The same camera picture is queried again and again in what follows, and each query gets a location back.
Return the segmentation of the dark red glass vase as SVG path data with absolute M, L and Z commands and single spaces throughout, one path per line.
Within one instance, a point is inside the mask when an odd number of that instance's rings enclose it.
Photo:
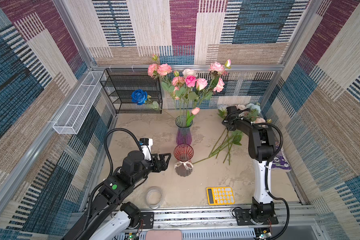
M 181 177 L 189 176 L 193 171 L 192 158 L 194 150 L 190 145 L 181 144 L 174 150 L 174 156 L 177 160 L 175 164 L 175 171 Z

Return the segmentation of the purple blue glass vase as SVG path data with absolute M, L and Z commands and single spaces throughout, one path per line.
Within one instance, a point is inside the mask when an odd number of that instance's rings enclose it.
M 193 125 L 193 121 L 189 124 L 187 123 L 187 117 L 184 115 L 178 116 L 175 120 L 176 126 L 178 127 L 178 132 L 176 136 L 177 145 L 192 144 L 192 133 L 191 126 Z

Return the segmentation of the pink tulip bud stem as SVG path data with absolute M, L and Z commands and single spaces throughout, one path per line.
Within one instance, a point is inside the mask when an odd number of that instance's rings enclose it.
M 194 108 L 191 111 L 186 111 L 185 127 L 190 127 L 195 116 L 200 112 L 200 108 Z

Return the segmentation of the magenta rose stem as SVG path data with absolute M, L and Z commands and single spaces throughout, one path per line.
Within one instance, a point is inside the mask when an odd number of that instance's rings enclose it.
M 189 112 L 189 105 L 192 103 L 192 107 L 197 105 L 197 94 L 193 91 L 196 85 L 197 78 L 195 76 L 189 75 L 186 77 L 186 125 L 189 125 L 188 121 L 191 117 Z

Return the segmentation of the pink rose stem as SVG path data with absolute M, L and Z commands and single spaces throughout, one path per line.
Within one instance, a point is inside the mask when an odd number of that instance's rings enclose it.
M 200 108 L 204 101 L 209 101 L 215 93 L 223 91 L 225 83 L 223 76 L 227 73 L 226 69 L 231 68 L 231 60 L 227 60 L 225 64 L 214 62 L 210 64 L 209 74 L 211 79 L 197 79 L 196 92 L 199 97 L 195 108 Z
M 153 64 L 148 67 L 148 75 L 155 80 L 160 82 L 162 90 L 164 90 L 172 98 L 172 93 L 174 91 L 174 86 L 172 85 L 172 79 L 174 78 L 174 71 L 172 67 L 168 64 L 159 64 L 158 56 L 153 54 L 152 59 Z
M 185 84 L 185 78 L 181 77 L 178 71 L 174 71 L 174 78 L 172 79 L 172 85 L 174 91 L 172 97 L 175 102 L 175 108 L 181 111 L 181 115 L 186 116 L 186 102 L 181 92 L 182 87 Z

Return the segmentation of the blue rose stem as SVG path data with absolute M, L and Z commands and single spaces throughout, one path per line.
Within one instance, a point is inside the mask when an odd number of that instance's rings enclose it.
M 149 108 L 151 108 L 155 111 L 162 111 L 162 112 L 166 113 L 173 119 L 177 118 L 177 117 L 175 117 L 175 115 L 171 114 L 169 111 L 163 110 L 159 106 L 159 103 L 157 101 L 152 101 L 151 100 L 152 97 L 150 95 L 148 95 L 148 93 L 144 90 L 139 89 L 139 90 L 133 91 L 133 93 L 131 94 L 131 97 L 132 97 L 132 102 L 139 106 L 147 105 Z

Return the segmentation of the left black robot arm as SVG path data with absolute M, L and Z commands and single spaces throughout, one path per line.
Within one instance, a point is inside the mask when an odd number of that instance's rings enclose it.
M 150 173 L 166 171 L 172 155 L 153 154 L 152 139 L 137 139 L 127 129 L 112 129 L 106 137 L 114 132 L 129 134 L 138 150 L 129 152 L 122 166 L 111 169 L 109 176 L 92 190 L 86 211 L 63 236 L 64 240 L 112 240 L 127 230 L 131 231 L 128 240 L 139 240 L 144 229 L 153 228 L 154 213 L 143 213 L 125 199 L 147 180 Z

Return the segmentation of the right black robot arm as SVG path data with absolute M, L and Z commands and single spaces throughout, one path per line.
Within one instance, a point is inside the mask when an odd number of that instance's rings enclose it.
M 249 210 L 249 218 L 254 225 L 277 224 L 274 200 L 280 201 L 271 193 L 271 168 L 276 155 L 283 146 L 280 129 L 271 123 L 254 123 L 240 114 L 248 109 L 238 110 L 227 107 L 227 116 L 222 124 L 229 131 L 240 131 L 249 137 L 248 152 L 253 159 L 255 170 L 255 192 Z

